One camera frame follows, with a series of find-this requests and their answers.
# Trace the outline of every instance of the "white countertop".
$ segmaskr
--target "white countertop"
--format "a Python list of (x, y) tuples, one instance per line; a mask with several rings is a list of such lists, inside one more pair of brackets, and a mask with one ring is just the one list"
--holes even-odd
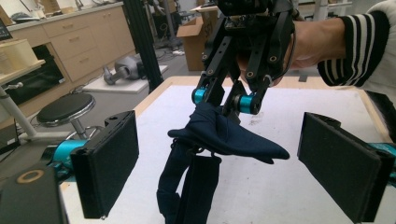
[(63, 20), (63, 19), (67, 19), (67, 18), (71, 18), (71, 17), (75, 17), (75, 16), (80, 16), (80, 15), (84, 15), (84, 14), (92, 13), (95, 11), (112, 8), (112, 7), (119, 7), (122, 5), (123, 5), (122, 2), (118, 2), (118, 3), (108, 4), (108, 5), (100, 6), (100, 7), (92, 7), (92, 8), (82, 9), (81, 11), (76, 11), (76, 12), (72, 12), (72, 13), (68, 13), (68, 14), (63, 14), (63, 15), (54, 16), (54, 17), (48, 17), (48, 18), (42, 19), (40, 21), (29, 21), (29, 22), (25, 22), (25, 23), (10, 25), (7, 28), (9, 31), (16, 31), (16, 30), (28, 28), (31, 26), (41, 25), (41, 24), (44, 24), (47, 22), (59, 21), (59, 20)]

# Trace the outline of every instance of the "black rod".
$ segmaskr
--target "black rod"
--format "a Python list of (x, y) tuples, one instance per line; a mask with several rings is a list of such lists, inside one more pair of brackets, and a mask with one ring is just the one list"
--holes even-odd
[(152, 92), (163, 83), (163, 75), (153, 47), (154, 41), (144, 4), (139, 0), (123, 0), (123, 4), (134, 45), (147, 73), (149, 92)]

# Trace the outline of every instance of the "cabinet drawer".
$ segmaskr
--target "cabinet drawer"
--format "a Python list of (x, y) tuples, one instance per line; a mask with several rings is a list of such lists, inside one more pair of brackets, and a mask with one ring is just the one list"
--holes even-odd
[(64, 68), (73, 82), (103, 66), (98, 48), (90, 49), (64, 61)]
[(46, 32), (40, 25), (12, 31), (11, 34), (14, 38), (27, 39), (32, 48), (50, 42)]
[(69, 59), (81, 52), (96, 47), (89, 28), (76, 30), (65, 35), (58, 35), (53, 37), (51, 42), (61, 60)]
[(44, 30), (49, 37), (63, 35), (87, 26), (85, 17), (73, 17), (43, 24)]
[(85, 18), (87, 24), (93, 26), (101, 22), (112, 21), (116, 19), (125, 19), (125, 16), (122, 7), (113, 7), (87, 14)]

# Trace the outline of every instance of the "shelf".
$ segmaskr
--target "shelf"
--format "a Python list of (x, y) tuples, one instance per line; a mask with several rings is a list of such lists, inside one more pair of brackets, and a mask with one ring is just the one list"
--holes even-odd
[(32, 71), (35, 71), (37, 68), (41, 67), (42, 64), (44, 64), (46, 61), (44, 60), (37, 60), (37, 62), (33, 65), (30, 65), (26, 68), (17, 70), (13, 73), (8, 73), (4, 75), (0, 75), (0, 85), (4, 85), (8, 83), (9, 81), (12, 81), (18, 77), (21, 77), (23, 75), (26, 75), (27, 73), (30, 73)]

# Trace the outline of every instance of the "wooden cabinet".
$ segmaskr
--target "wooden cabinet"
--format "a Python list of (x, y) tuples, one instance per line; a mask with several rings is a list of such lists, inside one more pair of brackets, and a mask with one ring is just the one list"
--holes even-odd
[(135, 54), (122, 3), (29, 23), (11, 28), (11, 34), (27, 39), (32, 47), (46, 45), (65, 82), (20, 105), (27, 116), (101, 76), (105, 64), (111, 66), (117, 59)]
[(104, 63), (134, 51), (134, 42), (121, 7), (88, 14), (86, 20)]
[(87, 22), (85, 22), (83, 17), (76, 16), (60, 21), (44, 23), (43, 27), (48, 37), (54, 37), (87, 27)]

